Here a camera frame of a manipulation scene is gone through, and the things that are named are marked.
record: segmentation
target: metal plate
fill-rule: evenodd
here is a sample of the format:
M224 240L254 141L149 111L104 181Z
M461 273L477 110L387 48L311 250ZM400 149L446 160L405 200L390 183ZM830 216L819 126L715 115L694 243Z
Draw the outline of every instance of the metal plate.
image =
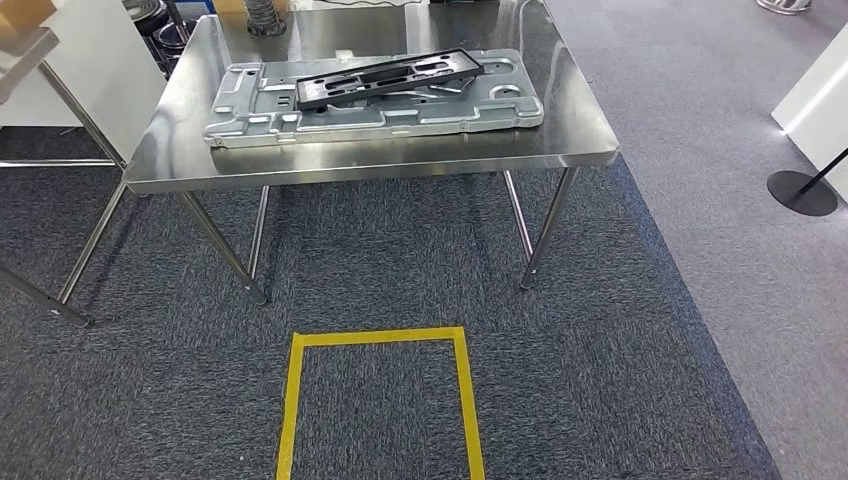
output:
M295 107L297 79L412 55L234 64L224 74L204 139L213 147L249 147L470 133L542 123L542 103L518 51L468 53L483 66L483 74L472 81L454 80L310 111Z
M297 81L298 110L337 105L383 93L474 78L483 66L461 48L351 68Z

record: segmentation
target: table top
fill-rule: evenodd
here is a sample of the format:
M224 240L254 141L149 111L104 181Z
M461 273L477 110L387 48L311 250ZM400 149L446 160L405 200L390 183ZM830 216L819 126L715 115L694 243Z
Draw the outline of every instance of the table top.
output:
M619 143L535 0L291 12L257 39L240 14L202 18L124 173L137 193L608 165ZM391 140L210 149L203 140L226 67L256 61L513 48L545 107L539 127Z
M26 32L0 27L0 104L58 44L59 39L47 27Z

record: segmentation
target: metal rack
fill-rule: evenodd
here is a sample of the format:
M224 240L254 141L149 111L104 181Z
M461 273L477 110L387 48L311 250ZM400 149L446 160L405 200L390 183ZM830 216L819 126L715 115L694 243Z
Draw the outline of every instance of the metal rack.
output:
M47 82L56 94L59 95L62 101L65 102L65 105L67 105L71 112L73 112L73 114L77 117L82 126L85 127L89 135L91 135L94 141L97 142L97 145L103 150L106 156L109 157L108 162L105 164L114 165L120 168L123 172L126 164L115 149L115 146L112 145L108 138L106 138L103 131L97 126L86 111L85 107L83 107L65 83L62 82L62 79L59 78L50 66L50 63L46 60L47 54L59 44L59 39L53 31L46 27L39 27L22 35L8 34L6 35L6 38L16 38L17 40L14 44L0 46L0 103L8 100L18 83L20 83L20 81L32 70L37 68L41 74L44 75L44 78L47 79ZM90 165L92 161L80 160L79 163ZM30 162L27 166L34 165L40 166L41 164L33 164ZM76 162L73 161L62 162L62 166L75 165ZM2 263L0 263L0 281L8 283L15 289L29 296L33 301L47 308L53 314L65 317L80 326L88 325L89 320L69 308L67 306L68 301L70 300L71 294L74 292L83 271L88 265L88 261L91 258L92 252L94 252L94 248L100 241L100 237L103 235L106 226L109 224L112 214L115 212L115 209L120 203L121 197L123 197L125 191L126 184L122 181L112 193L112 197L106 204L106 208L100 215L94 231L86 241L74 268L71 270L71 274L68 276L68 279L58 296L53 297L45 293L21 275L11 271Z

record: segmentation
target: yellow tape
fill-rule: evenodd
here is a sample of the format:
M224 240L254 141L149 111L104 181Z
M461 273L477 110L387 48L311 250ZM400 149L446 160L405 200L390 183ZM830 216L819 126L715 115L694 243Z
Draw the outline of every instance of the yellow tape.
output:
M468 358L468 345L465 344L465 331L460 327L453 338L453 351L456 357L456 374L459 380L459 401L462 405L462 425L465 428L465 450L468 454L468 468L471 480L483 480L483 449L480 447L480 431L477 427L477 410L474 407L474 386L471 384L471 362Z
M294 435L297 427L297 406L300 394L300 376L303 369L305 347L362 345L370 343L421 342L427 340L452 340L456 371L459 379L459 399L462 406L462 423L471 480L484 480L483 452L474 406L474 387L471 383L471 364L465 330L462 327L418 328L409 330L379 330L374 332L321 333L292 336L286 397L283 409L283 429L280 433L280 451L277 460L277 480L290 480L294 454Z
M453 340L455 330L462 327L413 328L409 330L377 330L374 332L319 333L301 335L305 347L362 345L366 343L422 342Z
M280 433L280 453L277 458L277 479L291 478L294 455L294 432L297 426L297 402L300 397L300 371L303 369L303 336L292 335L289 357L289 376L286 380L286 400L283 407L283 431Z

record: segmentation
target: metal bracket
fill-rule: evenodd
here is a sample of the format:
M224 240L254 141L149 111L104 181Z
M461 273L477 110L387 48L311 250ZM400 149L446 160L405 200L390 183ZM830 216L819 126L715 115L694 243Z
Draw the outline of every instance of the metal bracket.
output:
M461 48L341 70L297 81L297 108L311 110L389 92L473 78L480 65Z

